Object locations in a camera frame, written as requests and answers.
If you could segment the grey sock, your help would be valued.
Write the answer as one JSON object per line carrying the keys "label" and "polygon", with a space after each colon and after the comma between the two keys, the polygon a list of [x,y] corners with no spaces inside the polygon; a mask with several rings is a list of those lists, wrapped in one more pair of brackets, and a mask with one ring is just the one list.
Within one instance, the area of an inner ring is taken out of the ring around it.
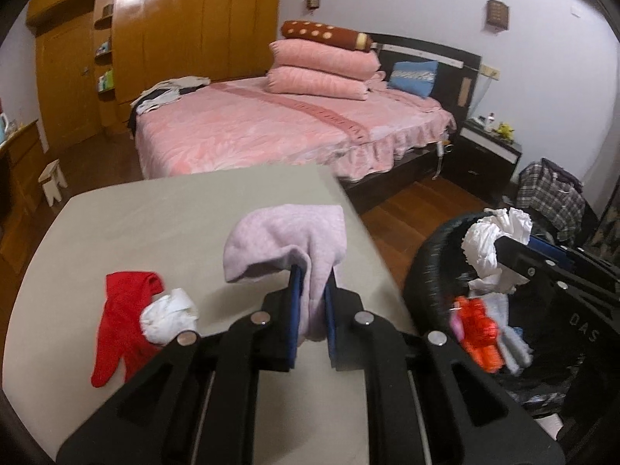
{"label": "grey sock", "polygon": [[487,317],[498,326],[497,345],[505,360],[506,368],[518,377],[532,364],[532,349],[516,330],[509,325],[509,297],[505,294],[490,293],[481,297]]}

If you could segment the pink sock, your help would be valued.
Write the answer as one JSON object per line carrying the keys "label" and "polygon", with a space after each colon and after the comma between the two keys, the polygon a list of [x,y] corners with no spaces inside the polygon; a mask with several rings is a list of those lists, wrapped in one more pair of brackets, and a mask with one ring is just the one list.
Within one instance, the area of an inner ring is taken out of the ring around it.
{"label": "pink sock", "polygon": [[332,270],[347,254],[340,205],[284,204],[254,210],[230,232],[223,269],[228,282],[258,280],[295,265],[303,272],[299,343],[327,336],[324,290]]}

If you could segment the white tissue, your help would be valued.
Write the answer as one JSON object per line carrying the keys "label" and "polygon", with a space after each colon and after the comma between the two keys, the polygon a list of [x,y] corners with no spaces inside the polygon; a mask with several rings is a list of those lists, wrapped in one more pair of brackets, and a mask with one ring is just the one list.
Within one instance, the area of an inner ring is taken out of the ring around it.
{"label": "white tissue", "polygon": [[182,288],[152,301],[139,319],[144,338],[156,346],[164,346],[180,333],[198,330],[199,311]]}

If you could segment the small white stool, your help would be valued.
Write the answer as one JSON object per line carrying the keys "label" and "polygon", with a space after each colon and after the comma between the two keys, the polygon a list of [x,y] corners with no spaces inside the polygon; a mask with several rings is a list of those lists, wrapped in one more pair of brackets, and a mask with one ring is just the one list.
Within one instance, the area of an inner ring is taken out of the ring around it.
{"label": "small white stool", "polygon": [[68,184],[62,172],[59,160],[52,161],[45,166],[38,178],[38,182],[42,187],[43,194],[49,207],[53,207],[56,203],[61,203],[61,190],[66,189]]}

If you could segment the lower pink pillow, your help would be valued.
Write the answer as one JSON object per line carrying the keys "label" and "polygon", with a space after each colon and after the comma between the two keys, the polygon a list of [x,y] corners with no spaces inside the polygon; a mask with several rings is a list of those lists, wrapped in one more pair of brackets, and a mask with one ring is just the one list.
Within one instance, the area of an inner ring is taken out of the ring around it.
{"label": "lower pink pillow", "polygon": [[294,66],[279,66],[267,72],[270,93],[281,95],[324,96],[325,98],[366,101],[368,89],[364,82],[337,74]]}

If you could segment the clothes pile on bed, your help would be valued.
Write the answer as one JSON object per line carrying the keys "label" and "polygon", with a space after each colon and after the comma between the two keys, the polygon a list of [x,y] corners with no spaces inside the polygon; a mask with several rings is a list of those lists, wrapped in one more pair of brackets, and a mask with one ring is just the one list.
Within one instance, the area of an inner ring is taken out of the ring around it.
{"label": "clothes pile on bed", "polygon": [[127,127],[131,136],[135,136],[138,128],[138,116],[145,112],[157,110],[180,99],[181,96],[194,93],[211,84],[210,78],[186,76],[158,82],[142,91],[140,96],[130,103],[131,111]]}

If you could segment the blue cushion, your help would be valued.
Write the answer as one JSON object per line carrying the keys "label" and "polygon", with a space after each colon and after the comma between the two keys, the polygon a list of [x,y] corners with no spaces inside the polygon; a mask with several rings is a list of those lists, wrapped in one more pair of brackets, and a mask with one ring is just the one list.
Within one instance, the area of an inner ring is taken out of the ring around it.
{"label": "blue cushion", "polygon": [[435,84],[437,69],[437,61],[397,62],[390,74],[388,87],[428,98]]}

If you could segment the red sock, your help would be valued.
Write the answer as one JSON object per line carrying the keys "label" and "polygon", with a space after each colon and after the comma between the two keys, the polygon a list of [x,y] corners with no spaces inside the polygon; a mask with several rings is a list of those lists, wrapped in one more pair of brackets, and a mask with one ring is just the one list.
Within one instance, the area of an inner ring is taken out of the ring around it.
{"label": "red sock", "polygon": [[152,297],[164,291],[154,272],[122,271],[105,279],[106,300],[96,333],[96,357],[90,383],[103,388],[123,362],[128,381],[158,354],[144,336],[140,318]]}

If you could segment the orange bubble wrap sheet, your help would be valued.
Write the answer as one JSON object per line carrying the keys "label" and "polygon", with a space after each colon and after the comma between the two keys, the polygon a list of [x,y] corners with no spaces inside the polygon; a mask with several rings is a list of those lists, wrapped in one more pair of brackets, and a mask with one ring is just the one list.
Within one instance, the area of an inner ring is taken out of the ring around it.
{"label": "orange bubble wrap sheet", "polygon": [[497,345],[499,329],[487,317],[481,298],[459,296],[455,305],[463,330],[460,345],[486,373],[497,373],[505,364]]}

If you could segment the brown dotted bolster pillow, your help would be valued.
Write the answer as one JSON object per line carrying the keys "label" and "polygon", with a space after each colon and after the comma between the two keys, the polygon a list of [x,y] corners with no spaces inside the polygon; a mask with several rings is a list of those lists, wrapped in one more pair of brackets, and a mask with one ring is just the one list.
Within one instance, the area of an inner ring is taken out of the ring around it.
{"label": "brown dotted bolster pillow", "polygon": [[287,20],[281,26],[281,34],[285,39],[308,40],[352,52],[369,53],[373,47],[372,38],[362,31],[313,21]]}

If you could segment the plaid shirt on chair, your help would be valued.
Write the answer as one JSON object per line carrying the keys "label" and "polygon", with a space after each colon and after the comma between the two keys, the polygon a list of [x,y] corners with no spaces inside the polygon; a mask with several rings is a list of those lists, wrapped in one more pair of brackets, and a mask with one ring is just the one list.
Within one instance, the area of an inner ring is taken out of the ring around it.
{"label": "plaid shirt on chair", "polygon": [[586,200],[574,176],[545,157],[519,173],[515,206],[545,219],[555,229],[555,239],[568,246],[581,233],[586,213]]}

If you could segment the wooden sideboard desk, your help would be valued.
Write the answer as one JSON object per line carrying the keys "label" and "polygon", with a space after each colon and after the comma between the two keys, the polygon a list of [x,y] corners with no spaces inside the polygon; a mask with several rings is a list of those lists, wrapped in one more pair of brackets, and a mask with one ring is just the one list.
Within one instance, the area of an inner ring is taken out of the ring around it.
{"label": "wooden sideboard desk", "polygon": [[1,300],[17,292],[34,244],[34,214],[43,196],[38,178],[45,155],[38,121],[1,144]]}

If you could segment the light blue kettle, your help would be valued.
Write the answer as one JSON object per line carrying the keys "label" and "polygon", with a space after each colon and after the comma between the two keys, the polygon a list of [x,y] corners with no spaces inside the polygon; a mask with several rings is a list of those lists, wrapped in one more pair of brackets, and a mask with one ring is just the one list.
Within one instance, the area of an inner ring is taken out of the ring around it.
{"label": "light blue kettle", "polygon": [[4,112],[0,112],[0,144],[2,145],[6,141],[6,130],[9,127],[9,120],[6,118]]}

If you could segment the black lined trash bin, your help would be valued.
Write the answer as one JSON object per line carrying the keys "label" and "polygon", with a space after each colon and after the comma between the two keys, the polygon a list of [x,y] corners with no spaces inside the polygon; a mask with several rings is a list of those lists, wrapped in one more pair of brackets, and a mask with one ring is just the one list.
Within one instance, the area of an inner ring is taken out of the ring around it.
{"label": "black lined trash bin", "polygon": [[579,419],[596,413],[604,392],[592,370],[594,356],[571,315],[589,316],[540,272],[515,294],[469,284],[474,269],[462,240],[491,218],[472,213],[437,228],[419,248],[403,300],[420,334],[440,331],[456,340],[488,376],[527,413]]}

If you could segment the black white nightstand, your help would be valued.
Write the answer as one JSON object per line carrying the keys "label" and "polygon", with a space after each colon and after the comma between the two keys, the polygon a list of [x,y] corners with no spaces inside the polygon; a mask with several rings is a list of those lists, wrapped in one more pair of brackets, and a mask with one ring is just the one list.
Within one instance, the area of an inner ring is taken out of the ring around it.
{"label": "black white nightstand", "polygon": [[441,174],[481,200],[499,203],[521,159],[521,146],[473,120],[466,120],[450,142]]}

